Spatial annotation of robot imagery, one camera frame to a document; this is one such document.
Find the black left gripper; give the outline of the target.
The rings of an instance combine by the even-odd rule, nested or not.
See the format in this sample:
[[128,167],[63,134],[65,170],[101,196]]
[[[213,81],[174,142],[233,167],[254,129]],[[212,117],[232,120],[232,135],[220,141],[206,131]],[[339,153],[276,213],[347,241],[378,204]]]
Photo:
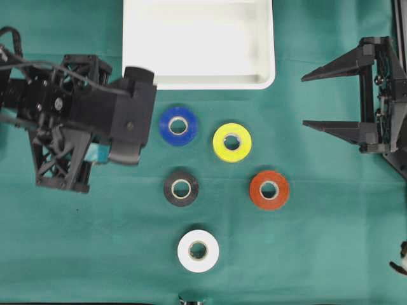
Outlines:
[[96,55],[65,55],[62,70],[32,68],[24,118],[29,130],[36,185],[77,193],[89,192],[92,164],[85,161],[92,135],[68,123],[74,94],[91,89],[88,81],[106,85],[112,68]]

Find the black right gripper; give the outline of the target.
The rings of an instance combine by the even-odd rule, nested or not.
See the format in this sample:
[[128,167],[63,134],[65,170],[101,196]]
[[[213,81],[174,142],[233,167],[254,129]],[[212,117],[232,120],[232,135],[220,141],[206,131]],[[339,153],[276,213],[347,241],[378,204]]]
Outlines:
[[357,121],[303,121],[303,125],[351,144],[363,153],[395,153],[406,150],[406,71],[390,37],[364,37],[359,46],[332,62],[304,75],[302,82],[355,76],[376,60],[380,107],[376,123]]

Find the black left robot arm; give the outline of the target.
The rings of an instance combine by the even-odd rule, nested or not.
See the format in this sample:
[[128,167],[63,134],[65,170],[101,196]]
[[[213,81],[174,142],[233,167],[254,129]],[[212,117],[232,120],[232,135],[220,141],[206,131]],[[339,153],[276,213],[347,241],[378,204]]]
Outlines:
[[87,193],[92,164],[85,155],[95,136],[69,115],[79,95],[92,90],[88,81],[107,84],[111,66],[96,55],[65,55],[62,70],[31,65],[23,68],[25,78],[15,79],[6,65],[1,62],[1,107],[16,116],[2,114],[1,121],[27,131],[36,185]]

